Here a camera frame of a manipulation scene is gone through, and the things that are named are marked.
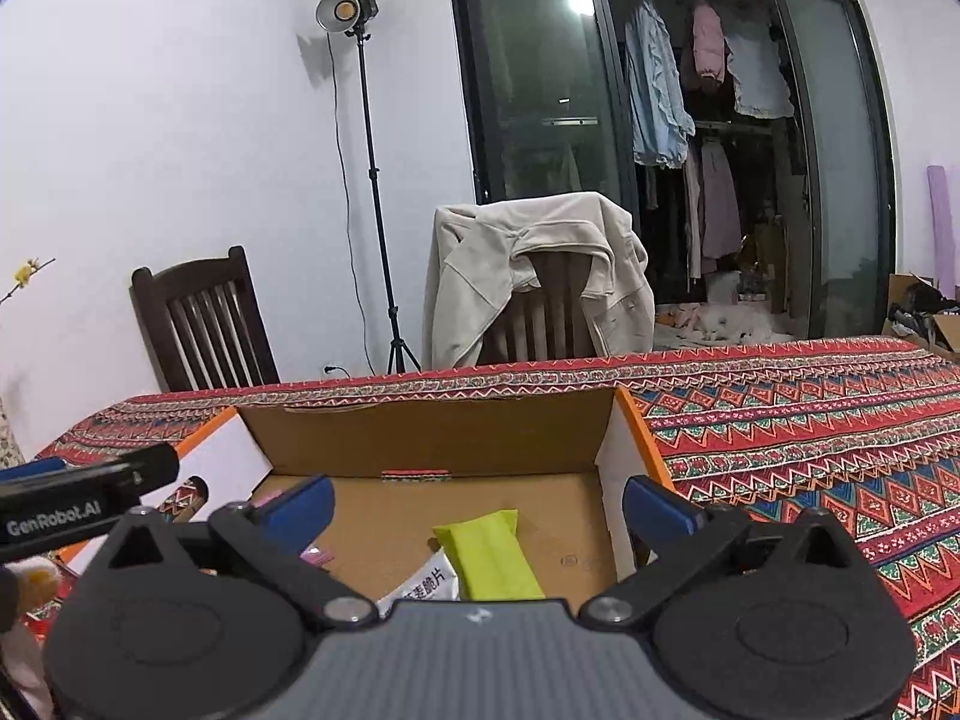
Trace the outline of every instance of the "glass panel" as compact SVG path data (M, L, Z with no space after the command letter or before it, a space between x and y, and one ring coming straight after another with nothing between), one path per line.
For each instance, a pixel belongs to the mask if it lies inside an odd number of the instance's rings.
M836 0L785 0L813 117L820 179L824 336L875 333L880 180L853 30Z
M496 119L483 122L491 199L595 190L619 202L593 0L479 0L479 9L493 86L482 108Z

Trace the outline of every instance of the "patterned tablecloth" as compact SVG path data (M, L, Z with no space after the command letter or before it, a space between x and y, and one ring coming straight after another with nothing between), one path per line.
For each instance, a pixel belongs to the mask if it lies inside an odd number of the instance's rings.
M177 442L227 405L487 398L623 384L681 493L791 520L831 509L910 620L896 720L960 710L960 367L894 338L685 349L611 360L136 397L40 456L92 463Z

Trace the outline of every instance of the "wooden chair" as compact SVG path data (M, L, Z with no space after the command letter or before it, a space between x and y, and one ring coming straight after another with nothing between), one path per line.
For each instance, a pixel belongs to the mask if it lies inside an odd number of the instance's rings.
M528 256L541 288L512 295L484 333L479 364L596 356L580 301L589 255L543 251Z
M133 302L170 391L280 381L243 247L156 276L139 268Z

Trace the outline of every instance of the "beige jacket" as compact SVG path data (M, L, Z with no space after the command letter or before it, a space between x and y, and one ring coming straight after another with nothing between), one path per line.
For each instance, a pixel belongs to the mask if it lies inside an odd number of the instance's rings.
M425 366L476 365L483 333L512 293L539 287L525 256L592 257L581 293L597 354L648 352L654 296L630 214L595 191L437 209L424 303Z

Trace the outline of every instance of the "white wall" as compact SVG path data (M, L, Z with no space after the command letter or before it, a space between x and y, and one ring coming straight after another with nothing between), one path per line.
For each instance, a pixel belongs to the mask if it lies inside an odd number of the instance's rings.
M364 371L316 1L0 2L0 272L59 258L0 308L0 394L26 452L157 390L127 292L140 265L243 244L281 378L316 378L329 362ZM401 324L419 350L432 210L472 199L469 145L449 0L379 1L373 124ZM960 229L960 4L863 1L896 127L899 264L930 272L930 163L952 172ZM383 370L355 50L342 37L334 50L361 293Z

